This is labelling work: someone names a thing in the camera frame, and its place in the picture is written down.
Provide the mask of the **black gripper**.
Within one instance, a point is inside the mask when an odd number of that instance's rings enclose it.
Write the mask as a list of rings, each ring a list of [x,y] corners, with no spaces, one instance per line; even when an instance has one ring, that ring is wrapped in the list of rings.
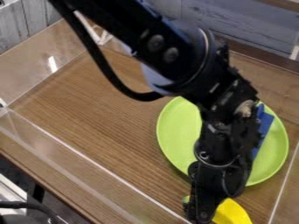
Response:
[[[251,153],[235,155],[216,164],[201,143],[193,145],[196,161],[188,166],[191,193],[184,201],[184,212],[192,224],[209,224],[220,203],[237,197],[251,174]]]

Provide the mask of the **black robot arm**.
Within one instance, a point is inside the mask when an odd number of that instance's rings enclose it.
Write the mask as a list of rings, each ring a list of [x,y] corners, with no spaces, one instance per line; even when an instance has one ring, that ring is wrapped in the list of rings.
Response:
[[[201,126],[193,145],[196,160],[188,167],[191,196],[184,211],[192,224],[209,224],[220,203],[244,191],[263,136],[257,91],[229,64],[228,46],[207,28],[169,21],[144,0],[49,2],[124,95],[140,102],[180,96],[199,108]],[[137,93],[117,78],[79,15],[100,25],[152,70],[149,92]]]

